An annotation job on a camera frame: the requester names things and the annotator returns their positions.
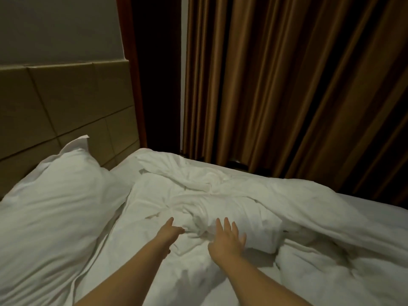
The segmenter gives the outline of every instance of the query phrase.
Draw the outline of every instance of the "white vertical strip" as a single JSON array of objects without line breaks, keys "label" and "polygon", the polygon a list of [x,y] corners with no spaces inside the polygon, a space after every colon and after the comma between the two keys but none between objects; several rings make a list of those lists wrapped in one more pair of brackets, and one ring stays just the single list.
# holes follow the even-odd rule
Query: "white vertical strip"
[{"label": "white vertical strip", "polygon": [[181,0],[180,151],[183,148],[184,92],[186,87],[188,0]]}]

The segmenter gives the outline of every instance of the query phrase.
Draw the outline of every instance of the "pillow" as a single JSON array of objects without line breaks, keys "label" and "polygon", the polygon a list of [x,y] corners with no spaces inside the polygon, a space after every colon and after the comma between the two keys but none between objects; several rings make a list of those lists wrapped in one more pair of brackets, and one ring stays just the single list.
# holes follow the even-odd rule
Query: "pillow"
[{"label": "pillow", "polygon": [[88,136],[42,161],[0,203],[0,305],[63,305],[129,185],[88,153]]}]

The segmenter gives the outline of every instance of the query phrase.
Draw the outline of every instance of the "person's left hand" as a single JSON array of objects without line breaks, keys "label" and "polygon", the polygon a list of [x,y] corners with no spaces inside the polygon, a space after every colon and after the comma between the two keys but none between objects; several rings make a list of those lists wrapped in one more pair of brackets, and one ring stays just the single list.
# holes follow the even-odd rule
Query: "person's left hand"
[{"label": "person's left hand", "polygon": [[162,247],[164,247],[164,257],[170,253],[170,246],[177,240],[180,234],[184,234],[185,230],[180,226],[173,226],[174,218],[171,217],[160,228],[154,238]]}]

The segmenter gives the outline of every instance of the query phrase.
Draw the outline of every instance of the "curtain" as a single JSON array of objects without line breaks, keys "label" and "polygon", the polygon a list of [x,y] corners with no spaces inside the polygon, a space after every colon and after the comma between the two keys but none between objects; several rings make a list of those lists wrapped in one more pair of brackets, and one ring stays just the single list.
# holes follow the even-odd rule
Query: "curtain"
[{"label": "curtain", "polygon": [[406,207],[408,0],[189,0],[183,154]]}]

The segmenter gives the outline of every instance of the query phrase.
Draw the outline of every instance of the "forearm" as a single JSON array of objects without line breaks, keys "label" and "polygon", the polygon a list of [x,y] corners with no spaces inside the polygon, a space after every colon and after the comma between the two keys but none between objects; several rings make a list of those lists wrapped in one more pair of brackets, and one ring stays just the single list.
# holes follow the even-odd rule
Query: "forearm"
[{"label": "forearm", "polygon": [[75,306],[141,306],[163,260],[163,250],[151,240]]},{"label": "forearm", "polygon": [[242,306],[310,306],[242,257],[225,260],[221,268],[229,278]]}]

